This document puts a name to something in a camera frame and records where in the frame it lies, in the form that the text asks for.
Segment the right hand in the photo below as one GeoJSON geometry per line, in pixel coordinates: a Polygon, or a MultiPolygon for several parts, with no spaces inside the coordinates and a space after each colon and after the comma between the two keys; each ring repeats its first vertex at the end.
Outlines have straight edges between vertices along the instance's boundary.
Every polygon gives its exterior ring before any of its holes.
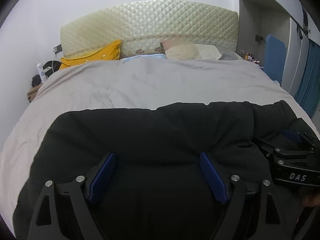
{"type": "Polygon", "coordinates": [[[304,207],[320,206],[320,194],[316,196],[313,196],[313,195],[305,196],[301,202],[304,207]]]}

